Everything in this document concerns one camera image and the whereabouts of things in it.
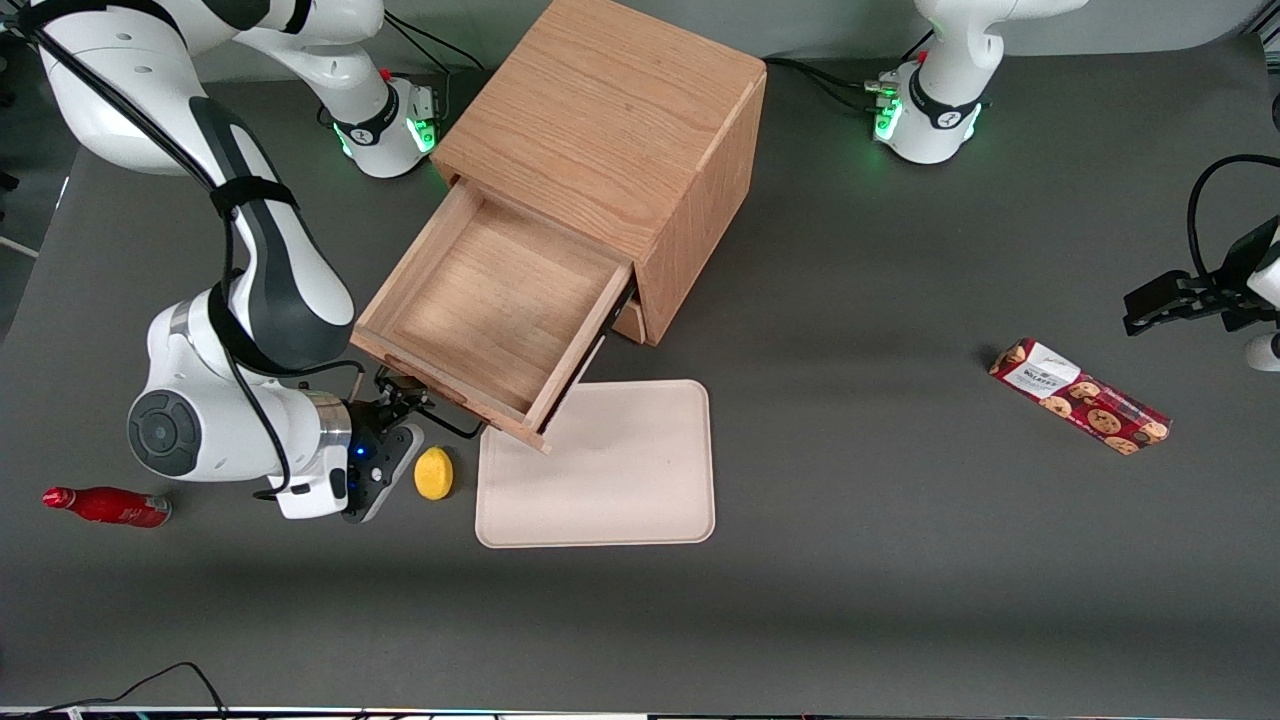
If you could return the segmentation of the left gripper's body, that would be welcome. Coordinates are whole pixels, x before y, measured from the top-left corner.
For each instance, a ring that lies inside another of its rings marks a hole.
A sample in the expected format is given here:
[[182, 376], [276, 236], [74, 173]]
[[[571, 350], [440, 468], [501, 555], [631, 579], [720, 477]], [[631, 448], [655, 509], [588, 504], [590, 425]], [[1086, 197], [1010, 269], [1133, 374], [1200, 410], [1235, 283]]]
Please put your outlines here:
[[1279, 217], [1272, 217], [1236, 240], [1213, 272], [1220, 290], [1257, 304], [1279, 306]]

